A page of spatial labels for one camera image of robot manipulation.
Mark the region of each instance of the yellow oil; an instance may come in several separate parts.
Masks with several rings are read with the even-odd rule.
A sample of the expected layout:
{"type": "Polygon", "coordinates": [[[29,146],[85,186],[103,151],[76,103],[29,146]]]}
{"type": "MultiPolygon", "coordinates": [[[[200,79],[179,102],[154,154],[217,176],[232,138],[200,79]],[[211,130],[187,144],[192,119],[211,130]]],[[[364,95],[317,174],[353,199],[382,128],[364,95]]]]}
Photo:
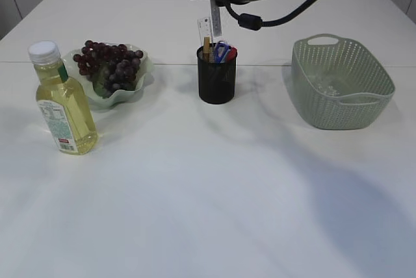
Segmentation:
{"type": "Polygon", "coordinates": [[[71,77],[62,81],[62,67],[62,60],[46,66],[34,65],[40,80],[36,101],[54,101],[64,107],[78,152],[62,152],[83,155],[95,146],[98,134],[83,87],[71,77]]]}

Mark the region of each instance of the black mesh pen holder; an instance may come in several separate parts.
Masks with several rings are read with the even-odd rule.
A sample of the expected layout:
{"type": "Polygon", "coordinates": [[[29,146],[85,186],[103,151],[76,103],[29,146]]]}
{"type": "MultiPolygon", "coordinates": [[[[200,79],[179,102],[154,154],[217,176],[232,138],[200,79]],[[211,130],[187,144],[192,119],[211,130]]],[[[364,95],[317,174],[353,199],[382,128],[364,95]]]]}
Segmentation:
{"type": "Polygon", "coordinates": [[[203,47],[200,47],[196,52],[200,98],[208,104],[228,103],[234,98],[235,93],[237,56],[223,64],[215,64],[203,59],[202,49],[203,47]]]}

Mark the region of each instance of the plastic bottle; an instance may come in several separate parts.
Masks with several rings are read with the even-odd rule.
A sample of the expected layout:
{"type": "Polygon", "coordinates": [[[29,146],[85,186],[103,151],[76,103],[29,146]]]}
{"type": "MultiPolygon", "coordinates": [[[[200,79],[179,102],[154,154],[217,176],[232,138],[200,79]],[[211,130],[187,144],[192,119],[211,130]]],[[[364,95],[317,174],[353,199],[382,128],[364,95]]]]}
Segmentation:
{"type": "Polygon", "coordinates": [[[30,46],[40,85],[36,101],[59,150],[71,155],[89,152],[98,140],[94,120],[83,87],[68,76],[55,42],[30,46]]]}

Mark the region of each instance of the basket handle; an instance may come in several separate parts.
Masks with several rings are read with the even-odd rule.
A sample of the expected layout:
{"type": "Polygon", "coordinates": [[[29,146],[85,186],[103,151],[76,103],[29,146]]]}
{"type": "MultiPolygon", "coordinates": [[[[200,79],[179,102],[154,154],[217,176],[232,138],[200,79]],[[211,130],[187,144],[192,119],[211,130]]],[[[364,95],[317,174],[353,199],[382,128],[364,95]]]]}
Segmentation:
{"type": "Polygon", "coordinates": [[[381,95],[375,95],[375,94],[360,94],[360,95],[346,95],[346,96],[342,96],[338,99],[338,103],[341,106],[356,106],[356,105],[377,105],[380,101],[384,100],[385,97],[381,96],[381,95]],[[368,100],[366,103],[362,103],[359,100],[362,99],[363,97],[366,98],[366,100],[368,100]]]}
{"type": "Polygon", "coordinates": [[[306,44],[309,45],[309,46],[338,45],[338,43],[340,41],[342,41],[342,40],[344,40],[344,38],[341,38],[340,36],[336,36],[334,34],[329,34],[329,33],[317,34],[316,36],[311,36],[309,38],[304,39],[304,41],[306,42],[306,44]],[[311,40],[319,39],[319,38],[332,38],[332,39],[336,39],[338,41],[337,41],[337,43],[334,43],[334,44],[310,44],[310,41],[311,40]]]}

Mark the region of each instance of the bunch of grapes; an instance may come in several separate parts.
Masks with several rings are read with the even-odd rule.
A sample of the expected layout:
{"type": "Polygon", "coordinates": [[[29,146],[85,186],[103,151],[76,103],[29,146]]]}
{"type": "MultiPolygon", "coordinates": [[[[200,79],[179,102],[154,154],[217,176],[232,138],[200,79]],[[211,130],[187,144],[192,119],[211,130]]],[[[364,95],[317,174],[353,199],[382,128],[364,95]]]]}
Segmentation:
{"type": "Polygon", "coordinates": [[[111,95],[117,90],[134,90],[136,74],[140,69],[143,52],[130,51],[124,44],[107,45],[91,40],[85,42],[82,55],[75,54],[79,73],[90,81],[102,79],[102,85],[111,95]]]}

